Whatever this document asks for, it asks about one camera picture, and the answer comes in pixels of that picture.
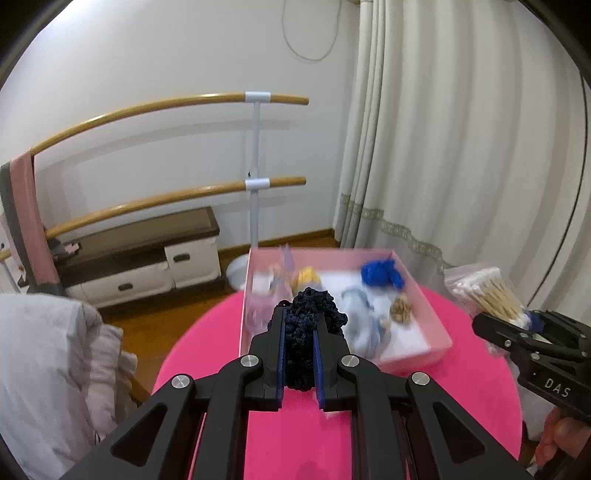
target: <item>screw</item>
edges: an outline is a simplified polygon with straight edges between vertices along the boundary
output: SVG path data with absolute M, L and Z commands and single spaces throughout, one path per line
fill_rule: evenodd
M 427 385 L 431 380 L 424 372 L 415 372 L 411 377 L 412 381 L 417 385 Z
M 340 362 L 346 367 L 356 367 L 359 365 L 359 358 L 354 355 L 345 355 L 343 358 L 340 359 Z
M 243 367 L 254 367 L 258 363 L 258 357 L 256 355 L 245 355 L 240 359 L 240 363 Z
M 187 375 L 177 375 L 172 380 L 172 385 L 174 388 L 185 388 L 189 384 L 190 380 Z

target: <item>pink transparent box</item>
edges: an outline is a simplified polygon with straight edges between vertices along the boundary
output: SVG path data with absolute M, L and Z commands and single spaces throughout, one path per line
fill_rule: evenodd
M 294 257 L 295 270 L 306 267 L 314 268 L 322 278 L 322 272 L 358 272 L 364 264 L 373 260 L 384 260 L 393 258 L 396 268 L 405 281 L 404 292 L 413 306 L 414 324 L 413 329 L 419 332 L 422 337 L 420 342 L 402 344 L 402 348 L 395 350 L 395 353 L 384 352 L 376 361 L 380 369 L 389 373 L 402 373 L 419 369 L 425 365 L 438 361 L 452 346 L 452 339 L 447 334 L 439 317 L 427 301 L 421 288 L 414 281 L 404 264 L 400 261 L 393 250 L 387 249 L 332 249 L 332 248 L 293 248 L 291 252 Z M 253 285 L 269 272 L 273 266 L 281 265 L 283 253 L 280 248 L 257 248 L 251 249 L 248 260 L 248 271 L 246 274 L 246 287 L 244 303 L 242 306 L 242 326 L 240 338 L 240 355 L 248 353 L 254 333 L 249 327 L 250 321 L 246 319 L 252 313 L 253 302 L 257 294 L 253 292 Z M 265 318 L 270 319 L 272 307 Z

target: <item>wooden floor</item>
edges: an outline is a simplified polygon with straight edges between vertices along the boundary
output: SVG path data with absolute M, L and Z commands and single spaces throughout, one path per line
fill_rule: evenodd
M 261 242 L 261 246 L 276 247 L 285 243 L 308 248 L 338 246 L 331 230 Z M 222 272 L 234 258 L 246 252 L 246 246 L 220 251 Z M 102 309 L 101 313 L 106 322 L 123 328 L 123 348 L 138 356 L 136 378 L 151 391 L 162 361 L 181 335 L 201 315 L 232 293 L 222 278 L 207 285 Z

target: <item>finger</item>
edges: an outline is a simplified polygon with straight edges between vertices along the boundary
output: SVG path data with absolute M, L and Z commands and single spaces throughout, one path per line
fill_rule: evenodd
M 544 466 L 546 459 L 544 458 L 544 445 L 541 443 L 535 448 L 535 462 L 538 466 Z
M 589 440 L 591 428 L 574 419 L 561 419 L 554 429 L 554 442 L 568 455 L 576 458 Z
M 550 443 L 554 443 L 554 430 L 556 429 L 556 424 L 560 421 L 561 415 L 560 410 L 554 408 L 544 422 L 544 430 L 542 431 L 542 436 L 540 438 L 540 443 L 543 445 L 549 445 Z
M 557 446 L 554 443 L 544 445 L 538 444 L 535 448 L 535 462 L 538 466 L 544 466 L 547 462 L 551 461 L 558 451 Z

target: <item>drawer handle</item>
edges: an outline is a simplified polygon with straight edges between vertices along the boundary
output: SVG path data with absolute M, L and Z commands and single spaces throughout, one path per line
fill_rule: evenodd
M 174 263 L 186 262 L 187 260 L 191 260 L 190 254 L 178 254 L 173 257 Z

